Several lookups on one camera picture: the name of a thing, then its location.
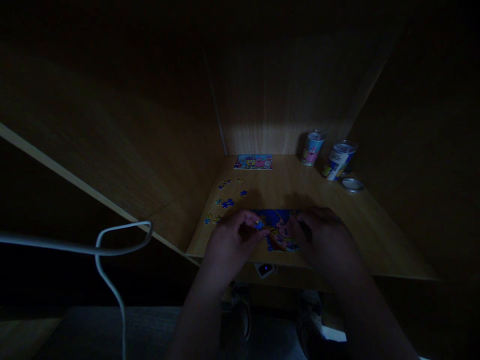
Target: tin can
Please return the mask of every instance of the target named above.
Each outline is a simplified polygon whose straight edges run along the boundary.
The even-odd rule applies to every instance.
[[[301,156],[301,163],[306,166],[313,166],[319,157],[320,149],[325,141],[326,133],[321,130],[313,130],[308,134],[305,148]]]
[[[359,145],[356,142],[337,140],[335,145],[333,145],[321,175],[327,178],[327,180],[338,180],[358,148]]]

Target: cord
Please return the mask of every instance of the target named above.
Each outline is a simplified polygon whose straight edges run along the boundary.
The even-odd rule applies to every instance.
[[[120,229],[131,228],[139,225],[148,225],[148,233],[146,234],[145,240],[143,240],[138,245],[124,247],[120,249],[100,248],[100,245],[102,244],[102,238],[105,233],[108,233],[110,231],[120,230]],[[103,281],[105,281],[105,283],[110,288],[111,292],[115,295],[116,300],[118,301],[118,305],[120,306],[121,321],[122,321],[121,357],[123,360],[126,360],[127,359],[127,341],[126,341],[127,323],[125,321],[125,305],[117,288],[110,281],[107,274],[105,274],[105,271],[102,268],[102,265],[100,264],[100,256],[118,256],[118,255],[133,253],[134,251],[143,248],[145,245],[149,243],[150,239],[152,238],[153,232],[154,232],[154,227],[150,221],[138,221],[138,222],[133,222],[126,225],[109,227],[109,228],[106,228],[105,230],[100,231],[100,233],[98,234],[98,237],[96,238],[95,247],[76,244],[68,241],[60,241],[60,240],[53,240],[48,238],[25,236],[25,235],[16,235],[16,234],[10,234],[6,232],[0,232],[0,243],[26,245],[26,246],[33,246],[37,248],[47,248],[47,249],[69,251],[73,253],[95,255],[96,269],[100,274],[101,278],[103,279]]]

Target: blue puzzle piece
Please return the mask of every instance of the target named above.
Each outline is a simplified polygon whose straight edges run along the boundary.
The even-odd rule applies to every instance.
[[[256,224],[255,224],[255,227],[257,230],[262,230],[264,228],[264,223],[262,221],[258,221]]]

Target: desk surface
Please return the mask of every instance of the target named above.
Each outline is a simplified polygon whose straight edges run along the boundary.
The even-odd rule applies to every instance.
[[[352,193],[336,181],[323,178],[320,166],[305,166],[296,155],[274,155],[273,170],[234,169],[236,156],[226,156],[203,209],[186,254],[203,257],[208,239],[215,228],[205,224],[208,213],[228,216],[245,209],[306,209],[312,205],[331,208],[350,229],[373,275],[412,279],[437,279],[431,266],[409,243],[406,236],[376,202],[368,190]],[[223,189],[219,185],[231,180]],[[240,192],[248,195],[235,206],[222,208],[219,198],[234,200]],[[293,267],[308,267],[299,253],[271,252],[267,240],[257,246],[249,261]]]

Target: hand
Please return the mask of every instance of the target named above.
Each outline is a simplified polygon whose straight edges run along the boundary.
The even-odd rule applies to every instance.
[[[258,243],[270,231],[257,231],[255,224],[261,219],[252,211],[240,209],[229,217],[220,219],[210,235],[201,270],[205,271],[220,289],[227,287],[242,269]],[[241,227],[248,227],[241,236]]]
[[[310,228],[311,240],[299,222]],[[313,206],[291,215],[287,226],[301,254],[332,287],[354,274],[367,274],[352,234],[331,209]]]

